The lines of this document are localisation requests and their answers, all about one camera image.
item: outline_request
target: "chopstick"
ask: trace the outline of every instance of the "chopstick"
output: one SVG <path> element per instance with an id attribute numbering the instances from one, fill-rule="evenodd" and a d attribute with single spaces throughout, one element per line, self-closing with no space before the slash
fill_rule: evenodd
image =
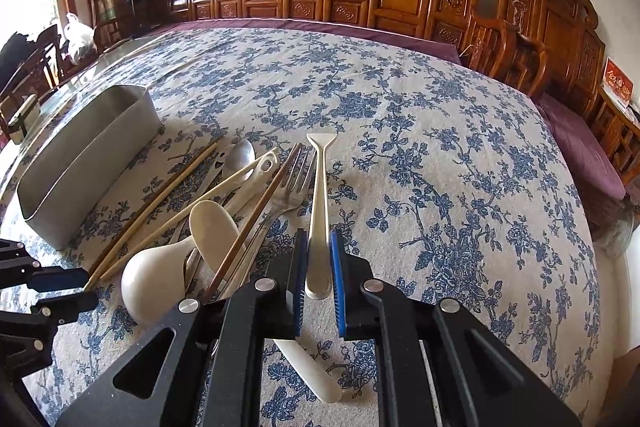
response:
<path id="1" fill-rule="evenodd" d="M 231 245 L 231 248 L 229 249 L 228 253 L 226 254 L 226 257 L 224 258 L 224 261 L 222 261 L 222 263 L 220 264 L 220 268 L 218 268 L 218 271 L 213 277 L 213 280 L 211 281 L 211 283 L 207 287 L 207 290 L 204 292 L 202 296 L 202 302 L 206 303 L 209 300 L 211 300 L 213 293 L 215 293 L 216 289 L 220 285 L 220 282 L 224 278 L 226 271 L 232 265 L 234 258 L 236 257 L 236 255 L 238 254 L 238 251 L 240 250 L 240 248 L 242 247 L 242 244 L 244 243 L 244 240 L 249 235 L 249 232 L 251 232 L 251 229 L 253 228 L 255 222 L 260 217 L 262 210 L 265 208 L 265 206 L 273 196 L 273 193 L 276 191 L 276 188 L 278 188 L 278 185 L 280 185 L 280 182 L 282 181 L 284 176 L 287 174 L 289 167 L 297 158 L 298 152 L 300 151 L 301 148 L 302 148 L 302 143 L 297 143 L 296 145 L 294 145 L 293 149 L 291 149 L 291 152 L 289 153 L 289 156 L 287 157 L 287 160 L 280 166 L 280 170 L 274 176 L 273 180 L 271 181 L 271 184 L 269 185 L 269 187 L 267 187 L 267 190 L 265 190 L 264 194 L 260 198 L 260 201 L 258 201 L 258 203 L 255 205 L 254 211 L 251 213 L 249 218 L 243 224 L 242 230 L 240 231 L 240 235 L 238 235 L 233 245 Z"/>
<path id="2" fill-rule="evenodd" d="M 258 163 L 260 163 L 260 160 L 262 160 L 263 156 L 267 155 L 270 152 L 276 152 L 276 150 L 277 150 L 276 148 L 271 149 L 271 151 L 266 152 L 264 155 L 260 156 L 259 158 L 256 158 L 253 162 L 249 163 L 249 165 L 235 172 L 235 174 L 232 174 L 222 183 L 216 185 L 211 190 L 208 190 L 199 198 L 196 198 L 195 200 L 191 201 L 190 204 L 185 206 L 180 212 L 175 214 L 174 217 L 172 217 L 167 222 L 165 222 L 164 225 L 161 225 L 157 230 L 152 232 L 150 235 L 146 236 L 142 241 L 140 241 L 137 245 L 135 245 L 135 247 L 132 247 L 129 251 L 127 251 L 126 255 L 118 259 L 116 263 L 113 264 L 113 266 L 111 266 L 108 270 L 106 270 L 100 276 L 100 280 L 107 280 L 110 277 L 116 275 L 116 273 L 118 273 L 121 269 L 123 269 L 124 266 L 129 262 L 129 259 L 131 259 L 140 250 L 145 248 L 146 245 L 158 239 L 158 237 L 160 237 L 164 232 L 169 230 L 171 227 L 175 226 L 178 222 L 183 220 L 185 217 L 189 216 L 191 209 L 196 205 L 196 203 L 199 203 L 200 201 L 204 201 L 204 200 L 210 200 L 213 196 L 215 196 L 219 192 L 222 192 L 222 190 L 224 190 L 228 186 L 233 185 L 239 179 L 242 179 L 242 177 L 245 174 L 247 174 L 247 172 L 254 169 L 255 166 L 257 166 Z"/>
<path id="3" fill-rule="evenodd" d="M 180 184 L 183 179 L 185 179 L 189 174 L 191 174 L 195 168 L 204 162 L 205 158 L 209 156 L 213 151 L 218 148 L 218 142 L 213 142 L 209 147 L 207 147 L 196 159 L 191 161 L 177 176 L 172 176 L 168 184 L 163 185 L 162 192 L 158 194 L 150 203 L 145 204 L 141 210 L 136 213 L 136 218 L 132 221 L 129 219 L 125 229 L 120 232 L 117 240 L 107 251 L 103 251 L 100 254 L 100 261 L 98 262 L 98 266 L 94 268 L 90 268 L 89 280 L 87 284 L 84 285 L 84 291 L 90 290 L 94 284 L 100 279 L 100 276 L 108 269 L 109 264 L 113 261 L 114 257 L 118 254 L 120 249 L 124 246 L 124 244 L 129 240 L 129 238 L 136 233 L 136 230 L 142 226 L 142 224 L 146 221 L 146 218 L 151 215 L 151 213 L 156 209 L 156 207 L 166 198 L 175 187 Z"/>

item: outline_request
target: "silver screw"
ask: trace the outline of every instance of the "silver screw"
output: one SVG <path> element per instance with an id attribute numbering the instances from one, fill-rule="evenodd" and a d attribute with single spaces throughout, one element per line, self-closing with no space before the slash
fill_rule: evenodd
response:
<path id="1" fill-rule="evenodd" d="M 363 286 L 366 291 L 371 293 L 382 292 L 382 290 L 385 289 L 385 283 L 379 279 L 369 279 L 364 282 Z"/>
<path id="2" fill-rule="evenodd" d="M 460 309 L 460 303 L 455 299 L 443 299 L 440 302 L 440 309 L 445 313 L 457 313 Z"/>
<path id="3" fill-rule="evenodd" d="M 263 277 L 262 279 L 258 279 L 255 282 L 255 289 L 258 292 L 268 292 L 273 290 L 276 287 L 276 282 L 273 279 L 269 279 L 268 277 Z"/>
<path id="4" fill-rule="evenodd" d="M 178 309 L 182 313 L 193 313 L 200 307 L 200 303 L 196 299 L 185 299 L 178 304 Z"/>

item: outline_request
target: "metal fork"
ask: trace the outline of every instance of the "metal fork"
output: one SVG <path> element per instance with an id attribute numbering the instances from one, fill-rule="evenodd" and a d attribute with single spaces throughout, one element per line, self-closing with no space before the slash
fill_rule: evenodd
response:
<path id="1" fill-rule="evenodd" d="M 305 175 L 305 166 L 309 157 L 310 161 Z M 284 180 L 280 186 L 276 188 L 273 196 L 271 197 L 271 208 L 267 217 L 264 218 L 260 227 L 258 227 L 258 230 L 254 233 L 254 237 L 252 237 L 249 242 L 244 254 L 232 269 L 227 282 L 222 286 L 220 290 L 220 299 L 230 297 L 230 295 L 237 290 L 247 278 L 251 271 L 251 267 L 254 265 L 255 258 L 258 255 L 262 242 L 267 236 L 267 233 L 274 221 L 285 212 L 296 210 L 300 205 L 302 205 L 302 202 L 305 200 L 305 196 L 309 192 L 311 181 L 314 179 L 315 161 L 316 153 L 313 148 L 307 147 L 306 150 L 300 150 L 296 161 L 291 166 L 289 178 Z"/>

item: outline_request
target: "floral tablecloth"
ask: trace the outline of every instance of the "floral tablecloth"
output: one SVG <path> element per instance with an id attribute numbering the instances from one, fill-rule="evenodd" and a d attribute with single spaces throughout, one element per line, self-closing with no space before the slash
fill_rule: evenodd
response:
<path id="1" fill-rule="evenodd" d="M 70 247 L 56 252 L 24 223 L 17 181 L 56 130 L 113 84 L 148 86 L 161 132 Z M 598 402 L 591 380 L 606 362 L 597 360 L 596 267 L 558 147 L 524 95 L 428 55 L 299 31 L 165 34 L 63 100 L 23 148 L 2 179 L 0 235 L 24 242 L 44 265 L 89 266 L 143 200 L 213 139 L 246 137 L 257 153 L 278 146 L 284 156 L 311 131 L 338 133 L 328 159 L 329 213 L 349 253 L 412 298 L 460 299 L 575 412 Z M 136 238 L 188 204 L 210 165 L 187 178 Z M 258 269 L 292 246 L 309 215 L 307 200 L 274 223 Z M 26 379 L 52 423 L 141 332 L 123 308 L 118 280 L 98 295 L 94 312 L 60 328 L 53 365 Z M 2 307 L 25 310 L 34 298 L 24 287 L 5 291 Z M 372 343 L 337 337 L 332 299 L 307 299 L 305 317 L 300 343 L 340 383 L 344 399 L 316 400 L 267 341 L 261 425 L 376 425 Z"/>

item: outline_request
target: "white plastic bag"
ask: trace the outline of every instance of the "white plastic bag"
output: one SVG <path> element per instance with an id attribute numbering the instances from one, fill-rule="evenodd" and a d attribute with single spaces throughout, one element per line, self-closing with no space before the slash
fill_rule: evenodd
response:
<path id="1" fill-rule="evenodd" d="M 96 51 L 94 31 L 82 24 L 75 13 L 66 14 L 69 24 L 65 26 L 65 37 L 69 41 L 69 57 L 73 64 Z"/>

